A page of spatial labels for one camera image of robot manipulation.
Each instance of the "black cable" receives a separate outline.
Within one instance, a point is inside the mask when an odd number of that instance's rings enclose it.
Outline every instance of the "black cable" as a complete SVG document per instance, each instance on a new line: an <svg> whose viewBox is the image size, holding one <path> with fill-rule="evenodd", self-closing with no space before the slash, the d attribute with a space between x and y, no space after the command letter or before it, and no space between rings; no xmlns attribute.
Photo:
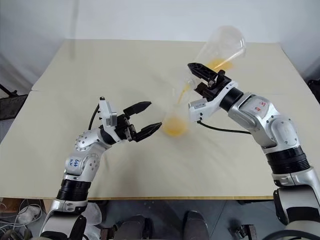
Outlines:
<svg viewBox="0 0 320 240"><path fill-rule="evenodd" d="M320 240L319 236L313 235L311 233L305 231L298 231L298 230L282 230L276 231L271 233L270 235L266 236L262 240L278 240L284 237L298 237L298 238L305 238L309 240Z"/></svg>
<svg viewBox="0 0 320 240"><path fill-rule="evenodd" d="M88 130L91 130L92 123L94 122L94 119L95 119L95 116L96 116L98 110L99 110L99 104L98 104L98 106L96 106L96 108L95 108L95 110L94 110L94 112L93 112L93 114L92 114L92 117L91 117L91 120L90 120L90 123L89 123Z"/></svg>
<svg viewBox="0 0 320 240"><path fill-rule="evenodd" d="M85 234L83 234L82 236L85 238L85 240L89 240L89 238Z"/></svg>
<svg viewBox="0 0 320 240"><path fill-rule="evenodd" d="M251 134L249 131L230 130L230 129L223 129L223 128L217 128L217 127L214 127L214 126L209 126L207 124L204 124L202 121L197 121L196 123L208 128L208 129L213 129L213 130L217 130L217 131L229 132L229 133L238 133L238 134Z"/></svg>

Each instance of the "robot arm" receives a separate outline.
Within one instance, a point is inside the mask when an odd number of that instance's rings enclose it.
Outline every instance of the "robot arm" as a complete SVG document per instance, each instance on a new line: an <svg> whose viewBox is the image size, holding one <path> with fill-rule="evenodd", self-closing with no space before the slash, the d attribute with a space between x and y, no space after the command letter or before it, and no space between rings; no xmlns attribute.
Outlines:
<svg viewBox="0 0 320 240"><path fill-rule="evenodd" d="M202 121L224 109L247 129L261 146L273 181L279 187L273 193L279 220L289 224L287 228L294 226L296 230L312 233L306 230L305 223L309 221L311 226L320 222L320 182L300 146L293 121L279 113L266 98L238 90L238 84L226 77L223 70L216 73L200 63L189 63L188 67L193 75L207 82L195 89L203 98L189 103L190 119ZM319 227L320 224L313 227L318 235Z"/></svg>
<svg viewBox="0 0 320 240"><path fill-rule="evenodd" d="M136 132L129 119L144 111L151 102L139 102L123 110L117 116L104 97L99 107L102 125L85 131L75 140L73 152L65 161L61 188L47 214L40 237L52 240L81 240L86 228L86 218L81 213L87 207L87 196L91 182L100 165L102 154L115 143L125 140L139 142L156 132L161 122L151 124Z"/></svg>

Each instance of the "white table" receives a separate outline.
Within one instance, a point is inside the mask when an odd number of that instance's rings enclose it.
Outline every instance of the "white table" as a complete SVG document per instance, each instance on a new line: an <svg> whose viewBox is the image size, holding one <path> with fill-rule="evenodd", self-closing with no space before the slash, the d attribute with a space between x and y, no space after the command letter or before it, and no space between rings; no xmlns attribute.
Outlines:
<svg viewBox="0 0 320 240"><path fill-rule="evenodd" d="M0 196L54 198L76 137L88 128L100 96L120 113L151 101L131 122L160 122L172 85L201 42L66 40L33 86L0 145ZM239 89L270 99L290 116L309 162L320 173L320 106L278 44L250 43L227 76ZM223 110L206 123L241 129ZM96 119L93 125L100 123ZM192 124L180 138L161 130L139 143L115 144L101 158L93 199L267 199L276 187L249 135Z"/></svg>

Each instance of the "silver robot arm segment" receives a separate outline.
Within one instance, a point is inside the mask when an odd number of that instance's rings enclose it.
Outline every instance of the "silver robot arm segment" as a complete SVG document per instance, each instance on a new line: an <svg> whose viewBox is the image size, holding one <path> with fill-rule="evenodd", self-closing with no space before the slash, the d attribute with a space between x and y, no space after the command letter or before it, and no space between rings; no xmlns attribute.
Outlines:
<svg viewBox="0 0 320 240"><path fill-rule="evenodd" d="M105 98L100 98L96 110L100 113L102 125L85 131L75 140L73 152L65 161L61 188L52 202L40 237L53 240L82 239L86 218L81 213L87 207L88 191L96 176L102 154L113 144L125 140L139 142L160 128L161 122L136 132L134 125L129 122L131 115L144 111L150 104L149 101L139 102L124 109L123 114L117 116Z"/></svg>
<svg viewBox="0 0 320 240"><path fill-rule="evenodd" d="M273 181L279 187L273 193L279 220L288 229L305 226L297 221L312 222L318 226L313 234L319 235L320 182L300 146L293 121L279 113L268 99L238 90L223 70L216 73L200 63L189 63L188 67L207 82L195 89L203 98L189 104L190 119L200 122L219 109L227 111L252 134L267 158Z"/></svg>

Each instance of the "white wall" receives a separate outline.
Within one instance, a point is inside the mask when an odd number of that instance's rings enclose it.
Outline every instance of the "white wall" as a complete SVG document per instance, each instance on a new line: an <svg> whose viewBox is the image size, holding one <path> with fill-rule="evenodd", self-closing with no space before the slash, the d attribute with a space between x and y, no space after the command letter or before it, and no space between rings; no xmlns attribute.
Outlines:
<svg viewBox="0 0 320 240"><path fill-rule="evenodd" d="M319 0L0 0L0 60L34 84L64 38L206 41L233 25L248 42L280 42L307 78L320 66L319 9Z"/></svg>

